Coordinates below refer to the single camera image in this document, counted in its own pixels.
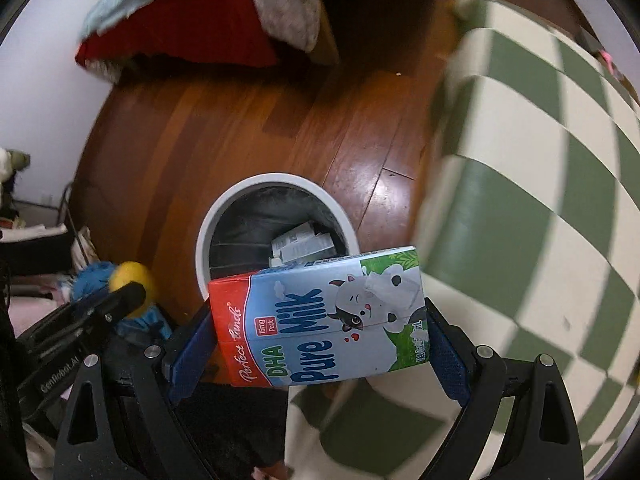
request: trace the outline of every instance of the wooden floor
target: wooden floor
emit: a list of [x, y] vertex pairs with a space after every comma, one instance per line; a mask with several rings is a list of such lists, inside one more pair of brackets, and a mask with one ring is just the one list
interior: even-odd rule
[[[202, 300], [194, 245], [211, 204], [283, 171], [345, 208], [363, 251], [408, 242], [428, 110], [454, 38], [446, 0], [325, 0], [342, 62], [282, 49], [269, 70], [156, 63], [115, 88], [72, 194], [100, 256], [151, 267], [178, 322]], [[568, 0], [508, 0], [576, 33]]]

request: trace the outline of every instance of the red blanket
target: red blanket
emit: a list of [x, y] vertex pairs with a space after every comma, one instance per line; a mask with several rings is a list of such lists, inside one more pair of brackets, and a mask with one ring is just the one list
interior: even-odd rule
[[255, 67], [276, 63], [253, 0], [154, 0], [102, 35], [93, 33], [76, 62], [84, 67], [138, 53]]

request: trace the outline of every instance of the blue gripper pad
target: blue gripper pad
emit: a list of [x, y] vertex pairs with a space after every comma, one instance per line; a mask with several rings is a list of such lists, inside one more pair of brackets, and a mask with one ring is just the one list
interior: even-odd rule
[[466, 367], [447, 337], [429, 315], [427, 315], [427, 326], [431, 367], [436, 372], [436, 377], [447, 397], [457, 401], [464, 408], [471, 396]]
[[197, 326], [182, 327], [187, 330], [190, 328], [191, 334], [178, 355], [163, 369], [163, 375], [170, 384], [168, 399], [174, 406], [177, 406], [182, 399], [191, 397], [216, 347], [216, 331], [213, 327], [211, 310], [208, 305], [206, 309], [208, 314], [203, 313], [202, 316], [196, 314], [197, 319], [194, 321]]

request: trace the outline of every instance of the green and white checkered fabric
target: green and white checkered fabric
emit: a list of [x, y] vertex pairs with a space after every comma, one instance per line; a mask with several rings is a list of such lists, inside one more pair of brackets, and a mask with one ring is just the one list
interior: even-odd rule
[[[423, 285], [475, 344], [564, 378], [594, 478], [638, 420], [640, 108], [588, 53], [499, 0], [456, 0], [444, 158], [417, 223]], [[414, 480], [459, 412], [429, 365], [292, 388], [293, 478]], [[474, 478], [500, 447], [498, 412]]]

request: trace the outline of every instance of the yellow ball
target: yellow ball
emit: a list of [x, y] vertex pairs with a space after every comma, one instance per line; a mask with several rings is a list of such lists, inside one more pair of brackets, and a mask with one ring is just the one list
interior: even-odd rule
[[156, 284], [151, 272], [144, 265], [137, 262], [124, 262], [113, 271], [113, 274], [109, 278], [109, 290], [113, 292], [130, 282], [137, 282], [145, 287], [145, 303], [127, 316], [137, 317], [140, 316], [150, 304], [156, 302]]

